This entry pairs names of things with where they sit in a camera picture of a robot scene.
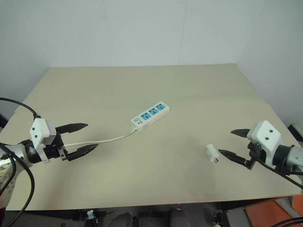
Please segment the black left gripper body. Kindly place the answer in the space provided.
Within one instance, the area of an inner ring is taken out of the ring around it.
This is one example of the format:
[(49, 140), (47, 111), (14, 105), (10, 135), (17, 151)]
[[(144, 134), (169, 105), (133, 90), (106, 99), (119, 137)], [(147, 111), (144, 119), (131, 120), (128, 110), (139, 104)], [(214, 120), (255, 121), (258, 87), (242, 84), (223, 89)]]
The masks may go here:
[(46, 145), (44, 151), (48, 159), (60, 158), (62, 161), (67, 160), (68, 152), (64, 146), (61, 135), (56, 135), (52, 143)]

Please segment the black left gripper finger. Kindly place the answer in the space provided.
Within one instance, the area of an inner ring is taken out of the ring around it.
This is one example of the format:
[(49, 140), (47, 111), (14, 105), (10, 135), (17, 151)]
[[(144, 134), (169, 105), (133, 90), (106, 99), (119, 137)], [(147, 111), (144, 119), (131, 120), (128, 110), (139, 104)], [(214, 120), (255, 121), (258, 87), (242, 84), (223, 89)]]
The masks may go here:
[(59, 127), (55, 128), (56, 135), (61, 135), (64, 133), (73, 133), (73, 132), (79, 131), (87, 126), (88, 126), (88, 124), (86, 124), (86, 123), (70, 123), (67, 125), (59, 126)]
[(68, 153), (66, 155), (66, 159), (68, 161), (72, 161), (72, 160), (78, 159), (80, 157), (83, 157), (83, 156), (87, 155), (89, 152), (91, 152), (92, 150), (94, 150), (97, 146), (98, 146), (98, 144), (90, 144), (90, 145), (86, 145), (84, 147), (80, 147), (76, 151), (74, 151), (72, 153)]

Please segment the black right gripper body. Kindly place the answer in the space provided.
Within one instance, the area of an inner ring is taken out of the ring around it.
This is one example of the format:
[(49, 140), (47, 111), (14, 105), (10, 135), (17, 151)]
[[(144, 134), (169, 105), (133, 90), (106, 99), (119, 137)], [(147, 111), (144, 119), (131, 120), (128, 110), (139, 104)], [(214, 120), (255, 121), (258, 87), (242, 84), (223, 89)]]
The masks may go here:
[(254, 167), (255, 163), (260, 161), (260, 152), (262, 150), (262, 147), (258, 142), (256, 142), (255, 144), (251, 142), (248, 145), (248, 149), (250, 150), (249, 152), (250, 160), (246, 160), (245, 166), (249, 170), (251, 170)]

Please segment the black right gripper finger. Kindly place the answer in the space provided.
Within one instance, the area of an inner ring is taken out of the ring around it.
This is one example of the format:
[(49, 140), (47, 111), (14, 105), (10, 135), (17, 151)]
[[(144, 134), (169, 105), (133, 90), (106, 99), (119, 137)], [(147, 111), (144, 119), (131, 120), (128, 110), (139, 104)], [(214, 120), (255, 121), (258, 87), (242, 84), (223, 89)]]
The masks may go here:
[(237, 135), (239, 137), (247, 138), (250, 129), (235, 129), (231, 131), (231, 134)]
[(228, 158), (230, 161), (235, 162), (237, 164), (240, 164), (242, 166), (245, 166), (246, 163), (246, 159), (243, 157), (240, 157), (238, 155), (236, 155), (233, 152), (230, 152), (228, 150), (223, 150), (223, 149), (219, 149), (218, 150), (223, 156), (225, 156), (226, 158)]

